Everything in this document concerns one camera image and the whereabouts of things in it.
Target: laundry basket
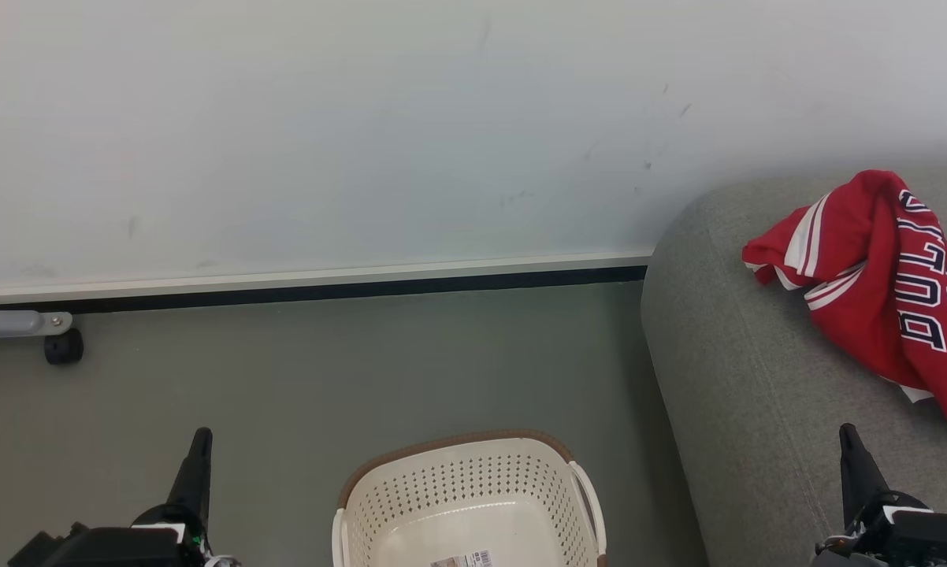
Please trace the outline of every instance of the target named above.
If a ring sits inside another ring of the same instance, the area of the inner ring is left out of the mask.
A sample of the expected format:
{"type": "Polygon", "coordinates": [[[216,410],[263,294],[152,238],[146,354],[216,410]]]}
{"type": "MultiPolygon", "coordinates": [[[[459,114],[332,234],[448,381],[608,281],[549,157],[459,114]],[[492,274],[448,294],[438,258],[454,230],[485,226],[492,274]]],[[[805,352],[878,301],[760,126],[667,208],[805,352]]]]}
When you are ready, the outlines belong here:
{"type": "Polygon", "coordinates": [[[604,567],[589,477],[535,431],[460,435],[365,463],[340,492],[334,567],[604,567]]]}

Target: red basketball jersey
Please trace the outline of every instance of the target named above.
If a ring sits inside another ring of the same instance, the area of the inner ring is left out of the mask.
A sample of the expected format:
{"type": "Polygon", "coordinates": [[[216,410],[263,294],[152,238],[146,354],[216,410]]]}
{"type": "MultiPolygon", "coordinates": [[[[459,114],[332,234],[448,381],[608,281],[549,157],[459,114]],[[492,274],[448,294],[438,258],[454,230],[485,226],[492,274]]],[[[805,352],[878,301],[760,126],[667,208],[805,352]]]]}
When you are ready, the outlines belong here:
{"type": "Polygon", "coordinates": [[[947,416],[947,242],[899,176],[859,173],[748,242],[743,261],[762,284],[812,286],[827,338],[947,416]]]}

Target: fabric upholstery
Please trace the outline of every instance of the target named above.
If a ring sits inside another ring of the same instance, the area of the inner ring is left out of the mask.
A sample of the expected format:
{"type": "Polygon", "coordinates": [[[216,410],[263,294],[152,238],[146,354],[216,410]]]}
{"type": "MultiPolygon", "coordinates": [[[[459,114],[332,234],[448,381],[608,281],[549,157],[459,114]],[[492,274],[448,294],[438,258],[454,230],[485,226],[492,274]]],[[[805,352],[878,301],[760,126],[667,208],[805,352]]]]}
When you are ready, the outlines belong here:
{"type": "MultiPolygon", "coordinates": [[[[642,318],[708,559],[804,565],[842,531],[837,428],[856,425],[892,489],[947,513],[947,422],[811,325],[799,291],[762,287],[740,250],[855,172],[713,191],[658,245],[642,318]]],[[[947,236],[947,169],[899,171],[947,236]]]]}

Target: black wheel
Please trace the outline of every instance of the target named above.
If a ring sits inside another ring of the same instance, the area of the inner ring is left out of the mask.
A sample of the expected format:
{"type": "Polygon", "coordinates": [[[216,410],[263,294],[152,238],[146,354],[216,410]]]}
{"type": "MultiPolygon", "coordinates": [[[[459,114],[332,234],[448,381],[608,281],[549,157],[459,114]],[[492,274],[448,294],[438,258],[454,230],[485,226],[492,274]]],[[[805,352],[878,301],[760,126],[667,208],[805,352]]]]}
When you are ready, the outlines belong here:
{"type": "Polygon", "coordinates": [[[81,360],[85,352],[85,343],[81,340],[81,331],[68,329],[62,335],[46,337],[43,341],[46,361],[50,364],[71,364],[81,360]]]}

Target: gray floor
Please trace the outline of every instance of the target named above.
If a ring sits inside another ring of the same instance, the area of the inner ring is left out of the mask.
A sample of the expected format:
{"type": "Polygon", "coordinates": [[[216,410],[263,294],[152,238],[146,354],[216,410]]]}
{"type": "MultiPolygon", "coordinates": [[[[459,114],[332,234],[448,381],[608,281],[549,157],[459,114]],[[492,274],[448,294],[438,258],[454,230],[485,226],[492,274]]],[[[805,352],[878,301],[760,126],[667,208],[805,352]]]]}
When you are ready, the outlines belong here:
{"type": "Polygon", "coordinates": [[[539,428],[603,503],[611,565],[703,565],[638,316],[639,283],[78,318],[55,369],[0,341],[0,565],[45,530],[127,524],[214,430],[211,542],[247,567],[329,565],[362,461],[489,428],[539,428]]]}

